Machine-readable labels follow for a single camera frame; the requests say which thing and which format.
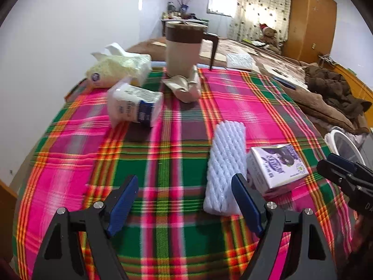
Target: plaid tablecloth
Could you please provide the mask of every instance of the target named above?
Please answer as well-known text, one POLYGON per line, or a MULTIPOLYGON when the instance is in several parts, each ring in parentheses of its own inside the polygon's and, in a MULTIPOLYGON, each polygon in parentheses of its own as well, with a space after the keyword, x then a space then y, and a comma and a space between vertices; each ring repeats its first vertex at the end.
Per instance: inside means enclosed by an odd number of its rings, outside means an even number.
MULTIPOLYGON (((107 89, 88 92, 83 81, 41 139, 14 222, 19 274, 30 279, 38 249, 57 208, 88 207, 129 174, 140 192, 123 230, 112 238, 130 279, 237 279, 257 245, 242 217, 218 217, 202 209, 214 127, 245 123, 247 149, 291 143, 309 172, 299 188, 274 199, 284 208, 312 208, 337 266, 350 251, 353 220, 340 190, 320 177, 316 164, 329 150, 298 106, 271 79, 247 72, 199 71, 202 97, 180 102, 154 68, 147 89, 165 102, 153 129, 122 123, 111 129, 107 89)), ((284 234, 271 279, 278 279, 290 235, 284 234)), ((86 236, 81 244, 88 273, 97 279, 86 236)))

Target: wooden bed frame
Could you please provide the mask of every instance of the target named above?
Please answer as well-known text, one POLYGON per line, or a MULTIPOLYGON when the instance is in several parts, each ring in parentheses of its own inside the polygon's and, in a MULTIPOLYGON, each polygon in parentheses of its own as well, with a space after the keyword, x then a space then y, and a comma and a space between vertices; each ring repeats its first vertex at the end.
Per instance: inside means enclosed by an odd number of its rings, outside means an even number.
MULTIPOLYGON (((354 97, 364 99, 373 103, 373 91, 367 85, 365 85, 357 76, 355 76, 355 74, 339 64, 334 65, 332 70, 344 76, 351 87, 351 92, 354 97)), ((368 126, 373 127, 373 107, 371 107, 364 115, 367 119, 368 126)))

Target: teddy bear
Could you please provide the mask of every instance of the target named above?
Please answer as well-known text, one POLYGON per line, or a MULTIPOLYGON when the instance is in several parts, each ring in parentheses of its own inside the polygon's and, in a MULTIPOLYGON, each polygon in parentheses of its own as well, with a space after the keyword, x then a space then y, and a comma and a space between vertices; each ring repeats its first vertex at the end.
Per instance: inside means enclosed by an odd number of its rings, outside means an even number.
POLYGON ((277 31, 268 27, 266 24, 260 24, 260 29, 262 30, 263 35, 259 37, 258 41, 268 44, 265 49, 271 50, 276 54, 281 54, 281 50, 278 48, 276 39, 277 31))

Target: brown lid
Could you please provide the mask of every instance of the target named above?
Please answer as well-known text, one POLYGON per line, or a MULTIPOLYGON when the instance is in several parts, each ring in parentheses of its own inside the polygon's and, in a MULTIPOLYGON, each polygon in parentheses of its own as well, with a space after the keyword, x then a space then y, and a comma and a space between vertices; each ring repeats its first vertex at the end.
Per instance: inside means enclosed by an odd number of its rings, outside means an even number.
POLYGON ((166 39, 179 43, 201 43, 207 26, 184 21, 166 23, 166 39))
POLYGON ((207 29, 206 25, 198 24, 194 22, 185 22, 185 21, 171 21, 166 22, 166 27, 170 28, 177 28, 177 29, 187 29, 187 30, 195 30, 195 31, 203 31, 205 32, 207 29))

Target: patterned curtain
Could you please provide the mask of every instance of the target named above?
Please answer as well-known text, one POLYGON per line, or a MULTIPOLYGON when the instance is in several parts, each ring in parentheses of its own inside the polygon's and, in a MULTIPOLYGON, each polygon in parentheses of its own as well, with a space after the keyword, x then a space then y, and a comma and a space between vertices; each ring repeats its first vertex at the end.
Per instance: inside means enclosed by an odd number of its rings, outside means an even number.
POLYGON ((236 41, 258 39, 259 24, 277 30, 279 42, 288 39, 291 0, 237 0, 236 15, 229 25, 228 38, 236 41))

